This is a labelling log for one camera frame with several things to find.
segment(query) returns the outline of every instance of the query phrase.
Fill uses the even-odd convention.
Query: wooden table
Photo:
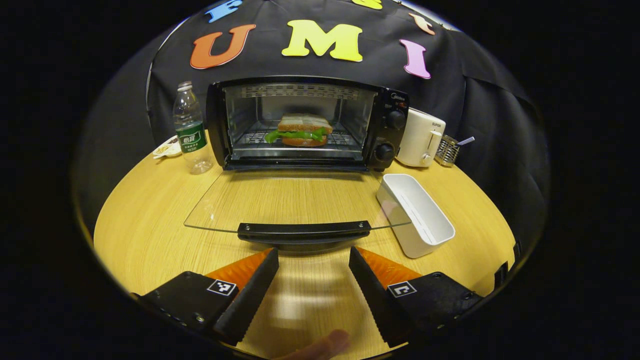
[[[221,173],[216,165],[194,176],[181,156],[154,160],[150,154],[116,186],[98,217],[94,245],[127,291],[143,295],[183,271],[207,274],[265,249],[233,233],[183,225]],[[491,200],[457,167],[434,162],[415,169],[394,163],[385,171],[389,173],[416,178],[447,215],[456,236],[418,259],[404,255],[391,229],[372,231],[349,245],[421,274],[441,271],[479,295],[489,294],[494,272],[505,261],[513,264],[515,244]],[[340,328],[351,334],[351,348],[336,359],[388,352],[348,263],[348,246],[314,255],[281,252],[280,269],[238,349],[282,356]]]

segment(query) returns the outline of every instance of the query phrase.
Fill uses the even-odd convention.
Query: bottle label
[[[176,133],[183,153],[193,152],[207,145],[207,137],[204,135],[202,123],[189,129],[178,130]]]

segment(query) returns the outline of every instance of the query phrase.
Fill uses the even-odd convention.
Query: sandwich
[[[278,129],[264,136],[264,141],[274,143],[282,138],[282,143],[291,146],[322,146],[326,135],[333,132],[329,122],[318,115],[290,113],[282,115]]]

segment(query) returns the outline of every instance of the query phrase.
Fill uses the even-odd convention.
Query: human hand
[[[349,333],[336,329],[313,344],[274,360],[327,360],[349,347]]]

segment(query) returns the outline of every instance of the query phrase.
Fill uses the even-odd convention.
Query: small white dish
[[[174,135],[167,139],[167,141],[157,147],[152,154],[159,157],[168,156],[169,158],[182,154],[182,149],[178,143],[178,136]]]
[[[391,224],[400,247],[409,258],[429,254],[456,235],[456,230],[438,204],[418,181],[407,174],[382,177],[376,198]]]

